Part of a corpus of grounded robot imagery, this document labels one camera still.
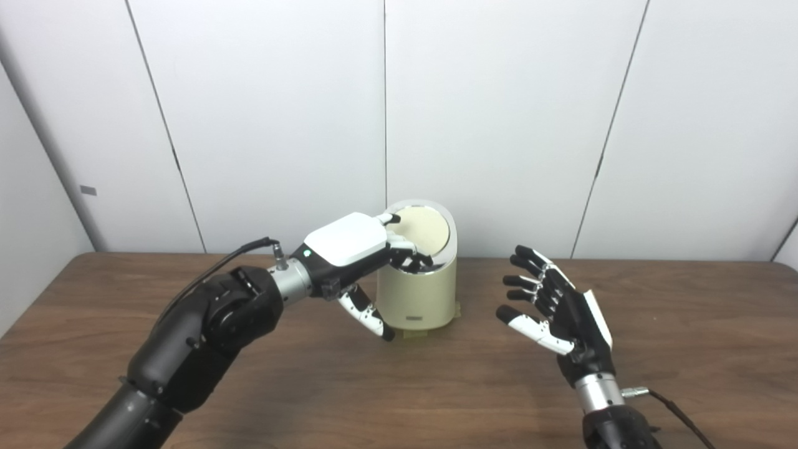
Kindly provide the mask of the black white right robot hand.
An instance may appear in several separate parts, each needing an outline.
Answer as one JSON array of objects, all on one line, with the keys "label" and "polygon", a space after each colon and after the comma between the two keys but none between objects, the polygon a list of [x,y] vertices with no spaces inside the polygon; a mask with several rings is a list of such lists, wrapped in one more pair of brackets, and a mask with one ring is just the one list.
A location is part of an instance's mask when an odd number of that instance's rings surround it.
[{"label": "black white right robot hand", "polygon": [[532,304],[530,316],[503,304],[496,309],[502,323],[556,354],[557,365],[570,387],[590,375],[615,375],[613,339],[591,290],[579,291],[561,268],[533,248],[518,245],[510,263],[527,275],[506,275],[510,301]]}]

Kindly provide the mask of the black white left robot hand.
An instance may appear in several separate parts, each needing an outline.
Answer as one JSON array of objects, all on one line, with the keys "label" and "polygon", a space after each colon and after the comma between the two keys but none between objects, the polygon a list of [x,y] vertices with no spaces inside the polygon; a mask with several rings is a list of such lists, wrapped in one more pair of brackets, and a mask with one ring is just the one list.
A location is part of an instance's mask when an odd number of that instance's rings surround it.
[{"label": "black white left robot hand", "polygon": [[430,253],[387,228],[399,222],[401,216],[396,213],[369,216],[354,212],[311,232],[291,256],[307,273],[308,297],[339,303],[387,342],[395,338],[395,331],[358,285],[359,280],[385,266],[417,273],[433,264]]}]

